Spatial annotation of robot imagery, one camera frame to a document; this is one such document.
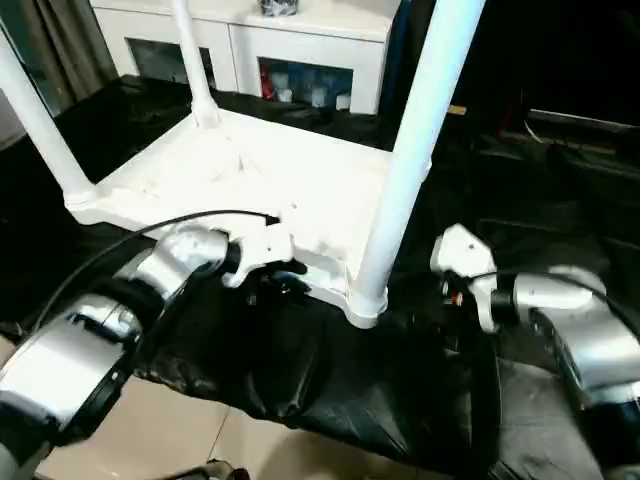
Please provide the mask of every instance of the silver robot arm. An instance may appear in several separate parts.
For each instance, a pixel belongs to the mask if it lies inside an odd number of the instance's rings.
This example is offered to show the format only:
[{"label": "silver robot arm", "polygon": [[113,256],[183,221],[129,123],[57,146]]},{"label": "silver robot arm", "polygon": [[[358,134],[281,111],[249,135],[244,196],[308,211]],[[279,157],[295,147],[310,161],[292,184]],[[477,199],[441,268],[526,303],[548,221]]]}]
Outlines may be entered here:
[{"label": "silver robot arm", "polygon": [[499,285],[490,249],[461,225],[438,239],[431,268],[462,277],[486,333],[517,324],[544,338],[603,467],[640,463],[640,342],[595,274],[555,266]]},{"label": "silver robot arm", "polygon": [[217,271],[236,287],[251,270],[292,257],[281,225],[230,242],[224,232],[188,224],[78,298],[0,371],[0,480],[31,479],[52,446],[93,434],[132,374],[145,331],[194,272]]}]

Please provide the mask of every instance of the curtain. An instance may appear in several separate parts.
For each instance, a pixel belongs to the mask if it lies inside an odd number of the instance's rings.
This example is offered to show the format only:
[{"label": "curtain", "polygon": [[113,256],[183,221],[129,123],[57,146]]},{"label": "curtain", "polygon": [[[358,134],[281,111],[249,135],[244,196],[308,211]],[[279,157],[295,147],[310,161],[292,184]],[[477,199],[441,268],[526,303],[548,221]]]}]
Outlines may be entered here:
[{"label": "curtain", "polygon": [[88,0],[21,0],[21,4],[61,110],[116,78]]}]

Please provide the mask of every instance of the white tabletop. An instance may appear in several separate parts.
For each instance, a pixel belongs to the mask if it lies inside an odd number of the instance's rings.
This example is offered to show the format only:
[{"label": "white tabletop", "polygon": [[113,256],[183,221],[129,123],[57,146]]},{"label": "white tabletop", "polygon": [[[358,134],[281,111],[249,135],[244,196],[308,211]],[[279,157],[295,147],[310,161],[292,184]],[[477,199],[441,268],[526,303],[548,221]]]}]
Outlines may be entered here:
[{"label": "white tabletop", "polygon": [[[402,0],[299,0],[290,17],[264,17],[257,0],[189,0],[194,18],[293,32],[386,42]],[[171,0],[91,0],[93,7],[171,14]]]}]

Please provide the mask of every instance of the black cable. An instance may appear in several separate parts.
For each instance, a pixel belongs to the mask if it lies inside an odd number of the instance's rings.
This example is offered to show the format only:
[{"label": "black cable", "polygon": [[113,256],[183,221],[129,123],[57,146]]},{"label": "black cable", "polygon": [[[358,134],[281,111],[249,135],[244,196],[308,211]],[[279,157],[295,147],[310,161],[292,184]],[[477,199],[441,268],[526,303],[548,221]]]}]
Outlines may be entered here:
[{"label": "black cable", "polygon": [[73,272],[71,272],[71,274],[67,278],[64,279],[64,281],[60,284],[60,286],[56,289],[56,291],[53,292],[53,295],[49,297],[49,300],[47,301],[44,308],[40,312],[40,315],[38,315],[36,323],[33,325],[33,328],[31,329],[31,333],[36,332],[40,328],[40,325],[44,323],[47,316],[49,315],[49,312],[51,311],[55,303],[58,301],[58,299],[60,298],[64,290],[71,284],[71,282],[73,282],[82,272],[87,270],[89,267],[91,267],[98,261],[102,260],[104,257],[113,253],[118,248],[122,247],[123,245],[130,242],[131,240],[139,238],[146,233],[152,232],[153,230],[167,227],[169,225],[175,225],[176,223],[195,220],[196,218],[213,217],[217,215],[246,215],[250,217],[261,217],[267,220],[267,225],[273,225],[275,223],[280,222],[280,219],[272,215],[267,215],[266,213],[251,212],[248,210],[207,210],[203,212],[196,212],[196,213],[190,213],[188,215],[182,215],[180,217],[170,218],[169,220],[164,220],[163,222],[154,223],[153,225],[149,225],[147,227],[141,228],[140,230],[136,230],[135,232],[131,232],[128,235],[125,235],[123,238],[121,238],[117,242],[111,244],[107,248],[101,250],[100,252],[96,253],[94,256],[86,260],[78,268],[76,268]]},{"label": "black cable", "polygon": [[548,278],[550,280],[557,280],[559,282],[566,283],[568,285],[572,285],[578,288],[584,288],[585,290],[590,291],[598,300],[606,303],[609,308],[616,314],[618,318],[624,323],[624,325],[631,330],[631,332],[637,337],[640,338],[640,328],[636,325],[634,321],[631,320],[629,315],[626,313],[627,308],[622,305],[617,300],[611,298],[605,292],[598,290],[596,287],[592,287],[580,280],[577,280],[573,277],[570,277],[566,274],[555,273],[549,271],[535,271],[535,270],[522,270],[518,268],[513,269],[499,269],[493,272],[481,273],[479,275],[474,275],[472,277],[466,277],[466,281],[469,283],[473,283],[474,281],[486,278],[486,277],[501,277],[506,275],[532,275],[540,278]]}]

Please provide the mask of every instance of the tiled floor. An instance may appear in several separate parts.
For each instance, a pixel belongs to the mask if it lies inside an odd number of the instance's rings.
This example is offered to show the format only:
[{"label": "tiled floor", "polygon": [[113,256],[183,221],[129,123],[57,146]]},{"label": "tiled floor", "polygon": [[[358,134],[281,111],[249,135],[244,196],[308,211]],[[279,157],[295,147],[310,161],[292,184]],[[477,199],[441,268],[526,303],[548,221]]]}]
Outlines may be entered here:
[{"label": "tiled floor", "polygon": [[[10,351],[0,340],[0,360]],[[246,468],[252,480],[445,478],[136,378],[91,439],[55,450],[38,474],[51,480],[147,480],[212,457]]]}]

